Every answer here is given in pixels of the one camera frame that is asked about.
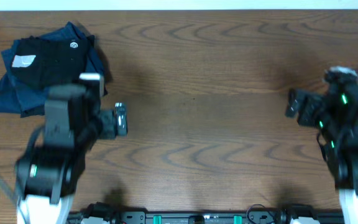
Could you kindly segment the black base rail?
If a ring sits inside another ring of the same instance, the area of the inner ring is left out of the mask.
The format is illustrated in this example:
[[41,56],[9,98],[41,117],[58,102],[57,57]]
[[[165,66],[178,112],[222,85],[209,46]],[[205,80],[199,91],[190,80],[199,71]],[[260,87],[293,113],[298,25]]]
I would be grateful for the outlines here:
[[93,203],[71,212],[65,224],[344,224],[340,210],[316,210],[310,205],[290,204],[267,208],[254,204],[246,210],[150,212],[144,208],[114,208]]

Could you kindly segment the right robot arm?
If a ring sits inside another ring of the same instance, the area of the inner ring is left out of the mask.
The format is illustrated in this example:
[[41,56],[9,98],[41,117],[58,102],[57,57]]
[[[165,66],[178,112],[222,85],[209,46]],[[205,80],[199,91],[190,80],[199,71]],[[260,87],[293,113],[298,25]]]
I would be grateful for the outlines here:
[[332,82],[323,95],[292,88],[285,115],[318,130],[344,221],[358,223],[358,84]]

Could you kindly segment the black t-shirt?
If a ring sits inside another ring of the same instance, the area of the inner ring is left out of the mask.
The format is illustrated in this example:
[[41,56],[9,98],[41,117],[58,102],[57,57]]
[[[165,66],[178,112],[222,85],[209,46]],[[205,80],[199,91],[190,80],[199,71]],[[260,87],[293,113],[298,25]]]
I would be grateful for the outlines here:
[[89,48],[85,39],[22,39],[11,62],[11,72],[33,89],[71,83],[84,72]]

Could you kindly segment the folded blue shorts top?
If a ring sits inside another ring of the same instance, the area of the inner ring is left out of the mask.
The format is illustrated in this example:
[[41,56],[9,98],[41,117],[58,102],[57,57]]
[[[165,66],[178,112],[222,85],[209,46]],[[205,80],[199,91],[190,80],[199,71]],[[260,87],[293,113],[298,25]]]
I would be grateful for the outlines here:
[[[86,72],[105,74],[103,63],[94,49],[94,36],[85,33],[71,22],[53,32],[44,34],[42,40],[88,40],[91,47],[86,56]],[[20,114],[22,117],[43,115],[44,103],[48,95],[48,88],[35,90],[15,78],[7,71],[0,79],[0,113]]]

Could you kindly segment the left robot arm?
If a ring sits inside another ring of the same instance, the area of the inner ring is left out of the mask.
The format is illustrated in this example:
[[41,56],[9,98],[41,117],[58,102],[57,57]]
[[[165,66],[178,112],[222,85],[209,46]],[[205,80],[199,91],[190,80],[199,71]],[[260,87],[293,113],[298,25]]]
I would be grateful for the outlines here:
[[86,153],[99,139],[128,133],[124,103],[101,109],[95,86],[53,86],[45,101],[45,124],[36,129],[16,162],[18,223],[65,223]]

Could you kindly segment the folded blue garment bottom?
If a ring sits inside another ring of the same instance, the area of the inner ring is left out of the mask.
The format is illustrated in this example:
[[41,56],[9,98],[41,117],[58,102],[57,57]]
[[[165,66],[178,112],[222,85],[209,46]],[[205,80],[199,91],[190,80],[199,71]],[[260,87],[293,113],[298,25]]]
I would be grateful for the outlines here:
[[7,74],[0,79],[0,113],[21,113],[21,106],[17,99],[16,89]]

